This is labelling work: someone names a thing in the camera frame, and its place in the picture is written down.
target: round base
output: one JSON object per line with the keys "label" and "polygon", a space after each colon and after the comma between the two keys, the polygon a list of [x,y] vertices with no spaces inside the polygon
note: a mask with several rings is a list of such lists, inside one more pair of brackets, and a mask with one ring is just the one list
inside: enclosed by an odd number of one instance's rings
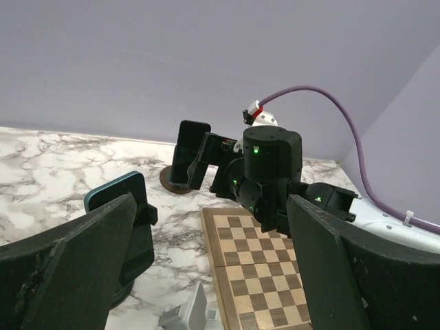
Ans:
{"label": "round base", "polygon": [[113,295],[113,300],[111,301],[111,309],[119,306],[124,302],[124,300],[129,296],[131,293],[131,290],[133,289],[133,286],[135,284],[135,281],[130,282],[125,287],[121,288],[119,285],[116,288],[116,292]]}
{"label": "round base", "polygon": [[185,187],[183,185],[170,183],[170,176],[171,166],[167,166],[166,168],[164,168],[159,175],[160,184],[163,185],[163,187],[167,189],[167,191],[171,191],[172,193],[178,195],[185,195],[193,191],[192,189],[189,189],[188,187]]}

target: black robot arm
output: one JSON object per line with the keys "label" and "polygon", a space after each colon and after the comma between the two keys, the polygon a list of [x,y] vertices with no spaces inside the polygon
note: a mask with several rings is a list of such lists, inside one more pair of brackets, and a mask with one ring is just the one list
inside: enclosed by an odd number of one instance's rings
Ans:
{"label": "black robot arm", "polygon": [[216,197],[239,202],[261,223],[261,230],[290,236],[286,202],[300,195],[328,213],[354,221],[349,208],[355,193],[329,184],[301,182],[301,136],[278,126],[253,126],[244,131],[243,152],[237,141],[206,133],[188,167],[188,187],[199,190],[209,165],[218,166],[210,187]]}

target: white marble surface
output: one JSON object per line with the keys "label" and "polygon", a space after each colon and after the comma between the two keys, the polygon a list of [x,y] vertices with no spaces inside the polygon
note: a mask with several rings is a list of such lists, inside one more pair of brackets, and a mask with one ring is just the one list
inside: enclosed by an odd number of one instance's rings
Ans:
{"label": "white marble surface", "polygon": [[[173,150],[170,144],[0,128],[0,245],[83,215],[89,190],[140,171],[148,202],[159,213],[153,228],[156,259],[131,295],[110,312],[106,330],[161,329],[157,322],[163,309],[184,302],[197,281],[215,305],[199,213],[204,207],[237,205],[208,192],[213,169],[200,191],[176,196],[165,190],[159,173],[171,163]],[[302,180],[353,189],[334,162],[305,161]]]}

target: chessboard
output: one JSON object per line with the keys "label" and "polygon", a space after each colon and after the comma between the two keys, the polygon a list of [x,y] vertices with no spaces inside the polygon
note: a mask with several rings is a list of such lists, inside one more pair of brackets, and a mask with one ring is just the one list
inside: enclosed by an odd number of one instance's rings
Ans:
{"label": "chessboard", "polygon": [[204,208],[202,226],[225,330],[310,330],[291,239],[243,208]]}

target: chess square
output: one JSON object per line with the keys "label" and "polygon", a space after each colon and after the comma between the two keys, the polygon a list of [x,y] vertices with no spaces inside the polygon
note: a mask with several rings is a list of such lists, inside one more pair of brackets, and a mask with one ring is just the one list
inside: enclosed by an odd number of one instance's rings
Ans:
{"label": "chess square", "polygon": [[233,239],[231,228],[217,228],[220,239]]}
{"label": "chess square", "polygon": [[247,244],[249,245],[249,250],[251,250],[251,251],[261,251],[262,250],[259,239],[248,239]]}
{"label": "chess square", "polygon": [[236,311],[238,314],[253,312],[252,301],[249,296],[238,296],[234,298]]}
{"label": "chess square", "polygon": [[270,232],[267,232],[267,234],[269,235],[270,238],[273,239],[281,238],[280,233],[277,232],[276,230],[271,230]]}
{"label": "chess square", "polygon": [[258,265],[255,265],[256,273],[258,274],[258,277],[269,277],[270,270],[267,263],[259,263]]}
{"label": "chess square", "polygon": [[269,312],[274,327],[282,327],[289,324],[283,308],[270,309]]}
{"label": "chess square", "polygon": [[299,325],[304,321],[301,319],[300,313],[296,306],[288,306],[283,307],[284,314],[286,315],[286,319],[289,325]]}
{"label": "chess square", "polygon": [[261,227],[261,223],[259,223],[254,217],[251,217],[251,220],[252,220],[252,223],[253,223],[255,228]]}
{"label": "chess square", "polygon": [[310,321],[309,308],[307,305],[298,305],[296,308],[303,322]]}
{"label": "chess square", "polygon": [[306,305],[305,294],[303,289],[293,289],[291,294],[294,297],[295,305]]}
{"label": "chess square", "polygon": [[245,275],[240,265],[226,267],[226,273],[230,280],[244,280]]}
{"label": "chess square", "polygon": [[244,278],[257,278],[259,277],[256,273],[255,265],[242,265],[240,266],[241,271],[243,272]]}
{"label": "chess square", "polygon": [[272,277],[261,277],[259,278],[261,283],[261,288],[263,289],[263,292],[275,292],[275,283]]}
{"label": "chess square", "polygon": [[278,257],[278,260],[279,260],[280,262],[283,262],[283,261],[290,261],[290,260],[291,260],[291,259],[290,259],[289,252],[286,251],[286,250],[276,250],[275,253],[276,253],[276,255],[277,255],[277,257]]}
{"label": "chess square", "polygon": [[240,263],[238,252],[224,252],[223,255],[227,266],[238,265]]}
{"label": "chess square", "polygon": [[274,250],[274,245],[270,239],[260,239],[260,244],[263,250]]}
{"label": "chess square", "polygon": [[269,263],[268,265],[272,276],[282,276],[284,274],[279,263]]}
{"label": "chess square", "polygon": [[266,232],[261,232],[260,228],[256,229],[256,235],[259,239],[270,239],[269,234]]}
{"label": "chess square", "polygon": [[254,312],[240,314],[239,317],[242,329],[260,329]]}
{"label": "chess square", "polygon": [[293,264],[294,264],[295,273],[299,274],[300,269],[298,268],[298,261],[294,260]]}
{"label": "chess square", "polygon": [[255,311],[267,310],[267,303],[264,294],[251,294],[250,300],[252,301],[252,306]]}
{"label": "chess square", "polygon": [[287,284],[286,278],[284,276],[274,276],[272,277],[274,280],[276,291],[288,291],[290,290],[289,284]]}
{"label": "chess square", "polygon": [[292,250],[294,248],[294,242],[292,242],[291,239],[288,239],[287,237],[283,237],[282,240],[286,250]]}
{"label": "chess square", "polygon": [[229,226],[231,228],[241,228],[240,217],[228,217]]}
{"label": "chess square", "polygon": [[284,275],[296,274],[294,264],[291,261],[280,263]]}
{"label": "chess square", "polygon": [[215,226],[217,228],[229,228],[228,217],[224,215],[216,215],[214,216]]}
{"label": "chess square", "polygon": [[256,311],[255,318],[256,322],[258,323],[257,329],[269,330],[274,328],[274,323],[272,322],[272,317],[270,316],[269,310]]}
{"label": "chess square", "polygon": [[245,239],[236,239],[235,246],[238,252],[250,251],[248,241]]}
{"label": "chess square", "polygon": [[237,253],[239,255],[240,265],[249,265],[251,263],[254,263],[252,252],[237,252]]}
{"label": "chess square", "polygon": [[235,297],[249,295],[245,280],[231,280],[231,287]]}
{"label": "chess square", "polygon": [[241,222],[241,227],[243,228],[254,228],[252,217],[240,217],[240,222]]}
{"label": "chess square", "polygon": [[233,239],[246,239],[243,228],[231,228],[231,233]]}
{"label": "chess square", "polygon": [[245,282],[249,294],[262,294],[264,292],[258,278],[247,278],[245,279]]}
{"label": "chess square", "polygon": [[266,299],[267,308],[275,309],[275,308],[281,308],[282,307],[280,296],[278,295],[278,292],[267,292],[267,293],[264,293],[264,297]]}
{"label": "chess square", "polygon": [[247,239],[258,239],[256,231],[257,230],[255,228],[247,228],[247,227],[243,228],[243,232],[245,233],[245,237]]}
{"label": "chess square", "polygon": [[282,307],[296,305],[294,297],[292,296],[291,290],[278,291],[277,294],[278,294],[278,297],[280,298],[280,303],[281,303]]}
{"label": "chess square", "polygon": [[263,251],[263,253],[268,263],[275,263],[279,260],[275,250]]}
{"label": "chess square", "polygon": [[284,245],[282,238],[270,239],[270,241],[272,242],[274,250],[282,250],[282,251],[286,250],[286,247]]}
{"label": "chess square", "polygon": [[293,275],[286,275],[286,281],[287,281],[287,284],[289,285],[289,288],[291,290],[300,289],[301,288],[300,280],[298,280],[298,277],[295,274],[293,274]]}
{"label": "chess square", "polygon": [[287,250],[290,260],[296,260],[295,250]]}
{"label": "chess square", "polygon": [[237,246],[233,239],[224,239],[220,241],[220,248],[223,252],[237,252]]}
{"label": "chess square", "polygon": [[266,263],[268,260],[264,254],[264,251],[251,251],[252,258],[254,259],[254,263]]}

